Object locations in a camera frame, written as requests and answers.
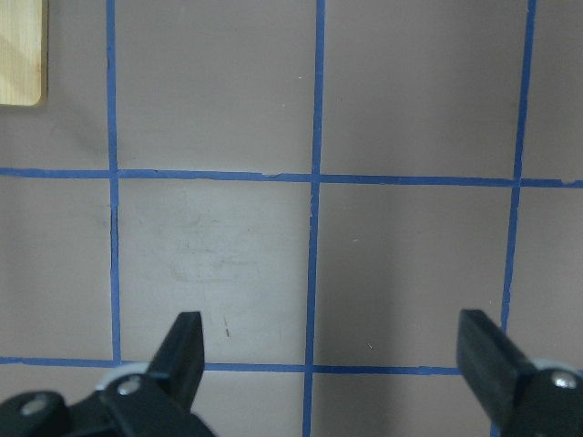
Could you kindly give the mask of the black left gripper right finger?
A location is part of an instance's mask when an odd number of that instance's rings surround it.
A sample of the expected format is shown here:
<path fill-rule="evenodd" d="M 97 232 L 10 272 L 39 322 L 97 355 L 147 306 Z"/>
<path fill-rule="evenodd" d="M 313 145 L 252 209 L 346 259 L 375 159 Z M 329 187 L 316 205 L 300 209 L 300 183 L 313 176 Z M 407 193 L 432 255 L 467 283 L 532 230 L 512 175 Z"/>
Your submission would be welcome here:
<path fill-rule="evenodd" d="M 582 434 L 582 376 L 528 358 L 482 310 L 459 312 L 456 364 L 501 436 Z"/>

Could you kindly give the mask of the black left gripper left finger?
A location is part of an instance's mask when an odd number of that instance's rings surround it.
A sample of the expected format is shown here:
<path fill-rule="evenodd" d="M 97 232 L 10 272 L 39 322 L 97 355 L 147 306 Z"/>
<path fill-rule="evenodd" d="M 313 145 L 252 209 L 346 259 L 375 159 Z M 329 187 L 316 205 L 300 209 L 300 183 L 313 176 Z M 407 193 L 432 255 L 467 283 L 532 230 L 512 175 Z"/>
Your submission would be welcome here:
<path fill-rule="evenodd" d="M 4 436 L 211 436 L 191 407 L 204 372 L 199 312 L 181 312 L 153 359 L 114 369 L 82 401 L 25 391 L 1 404 Z"/>

